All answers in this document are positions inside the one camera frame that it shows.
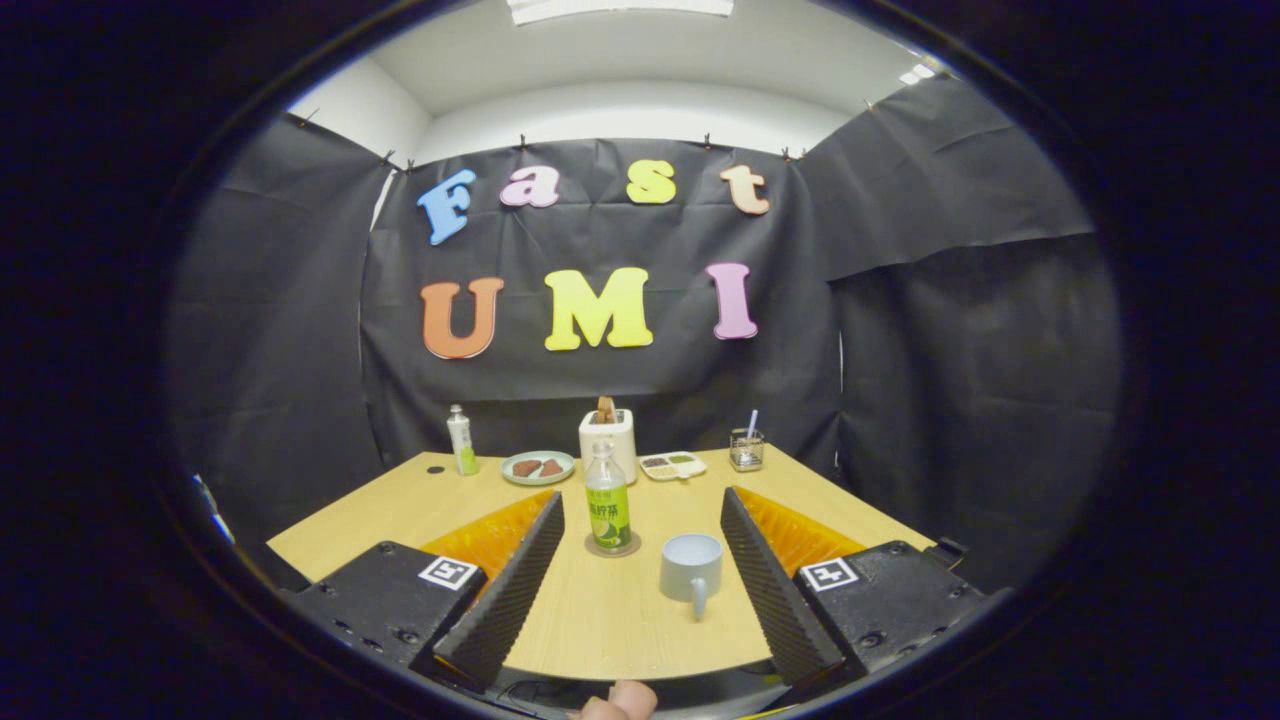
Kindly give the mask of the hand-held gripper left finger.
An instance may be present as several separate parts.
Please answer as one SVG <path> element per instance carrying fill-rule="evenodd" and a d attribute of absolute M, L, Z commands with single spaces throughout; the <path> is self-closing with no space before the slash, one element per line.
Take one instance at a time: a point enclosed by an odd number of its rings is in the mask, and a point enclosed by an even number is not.
<path fill-rule="evenodd" d="M 289 596 L 358 653 L 483 692 L 494 685 L 564 534 L 549 489 L 417 550 L 380 541 Z"/>

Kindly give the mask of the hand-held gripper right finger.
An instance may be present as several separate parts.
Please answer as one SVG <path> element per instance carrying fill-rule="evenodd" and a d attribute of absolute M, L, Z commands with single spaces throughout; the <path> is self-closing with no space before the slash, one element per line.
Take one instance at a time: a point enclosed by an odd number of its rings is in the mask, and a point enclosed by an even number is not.
<path fill-rule="evenodd" d="M 986 607 L 936 550 L 864 547 L 741 486 L 724 492 L 719 524 L 772 662 L 795 689 L 882 671 Z"/>

